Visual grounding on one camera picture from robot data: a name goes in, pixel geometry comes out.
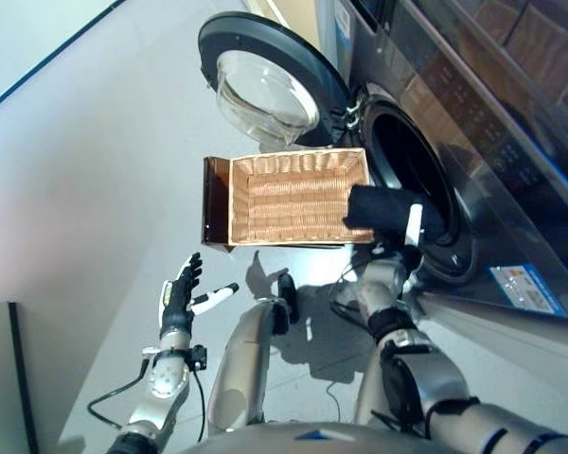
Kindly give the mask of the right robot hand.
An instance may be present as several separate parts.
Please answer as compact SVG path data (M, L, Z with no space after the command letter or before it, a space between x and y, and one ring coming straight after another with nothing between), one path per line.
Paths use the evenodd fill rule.
M419 248L422 212L423 206L420 203L413 203L402 232L386 232L381 235L378 242L385 256L401 263L406 277L419 267L423 256Z

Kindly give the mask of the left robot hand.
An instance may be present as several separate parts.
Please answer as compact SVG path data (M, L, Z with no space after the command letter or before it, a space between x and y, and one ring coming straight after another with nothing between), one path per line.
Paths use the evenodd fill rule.
M240 289L237 283L231 283L193 297L192 291L200 283L202 264L201 255L193 253L176 277L164 282L158 304L160 335L174 330L190 334L196 316L213 309Z

